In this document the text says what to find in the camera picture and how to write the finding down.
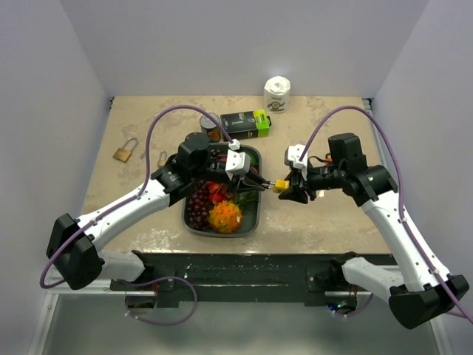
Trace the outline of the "yellow black padlock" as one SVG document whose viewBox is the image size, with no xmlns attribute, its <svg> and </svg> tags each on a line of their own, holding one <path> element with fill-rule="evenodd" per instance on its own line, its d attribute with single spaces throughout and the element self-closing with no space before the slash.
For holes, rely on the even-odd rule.
<svg viewBox="0 0 473 355">
<path fill-rule="evenodd" d="M 290 188 L 289 180 L 276 180 L 275 182 L 269 182 L 268 189 L 272 192 L 280 195 L 283 192 L 286 192 Z"/>
</svg>

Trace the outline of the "small brass padlock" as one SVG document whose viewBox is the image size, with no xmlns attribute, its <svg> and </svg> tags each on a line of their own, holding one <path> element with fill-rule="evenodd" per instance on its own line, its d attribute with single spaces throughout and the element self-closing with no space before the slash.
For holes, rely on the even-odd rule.
<svg viewBox="0 0 473 355">
<path fill-rule="evenodd" d="M 159 158 L 158 158 L 158 162 L 157 162 L 157 167 L 160 168 L 162 166 L 165 166 L 166 165 L 166 161 L 167 161 L 167 152 L 166 151 L 162 151 L 159 155 Z"/>
</svg>

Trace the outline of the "large brass padlock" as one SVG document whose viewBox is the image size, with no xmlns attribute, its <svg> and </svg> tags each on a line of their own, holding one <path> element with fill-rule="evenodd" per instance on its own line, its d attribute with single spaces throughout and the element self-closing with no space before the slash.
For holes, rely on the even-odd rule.
<svg viewBox="0 0 473 355">
<path fill-rule="evenodd" d="M 122 163 L 127 163 L 138 144 L 139 140 L 136 137 L 128 138 L 122 147 L 115 151 L 112 158 Z"/>
</svg>

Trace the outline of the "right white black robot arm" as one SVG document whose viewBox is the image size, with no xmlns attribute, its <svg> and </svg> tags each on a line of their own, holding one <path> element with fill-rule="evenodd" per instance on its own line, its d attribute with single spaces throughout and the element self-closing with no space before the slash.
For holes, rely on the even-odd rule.
<svg viewBox="0 0 473 355">
<path fill-rule="evenodd" d="M 329 281 L 339 291 L 357 285 L 384 300 L 397 321 L 413 329 L 451 311 L 453 297 L 469 290 L 462 275 L 453 275 L 425 243 L 415 226 L 405 228 L 408 216 L 400 206 L 399 188 L 382 165 L 368 166 L 359 137 L 353 133 L 328 139 L 331 161 L 313 166 L 301 144 L 285 151 L 286 177 L 281 200 L 306 204 L 321 190 L 341 189 L 373 222 L 389 246 L 399 274 L 376 266 L 355 252 L 330 261 Z"/>
</svg>

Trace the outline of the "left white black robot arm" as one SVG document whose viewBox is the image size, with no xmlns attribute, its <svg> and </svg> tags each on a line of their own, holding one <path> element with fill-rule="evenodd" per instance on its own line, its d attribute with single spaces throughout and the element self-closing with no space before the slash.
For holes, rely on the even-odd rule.
<svg viewBox="0 0 473 355">
<path fill-rule="evenodd" d="M 60 216 L 52 229 L 47 257 L 65 283 L 78 290 L 98 279 L 124 280 L 145 290 L 153 281 L 152 267 L 136 252 L 105 251 L 115 237 L 189 197 L 200 180 L 224 183 L 236 193 L 262 192 L 272 186 L 237 143 L 230 143 L 220 154 L 216 148 L 203 133 L 191 135 L 135 190 L 95 212 L 77 218 Z"/>
</svg>

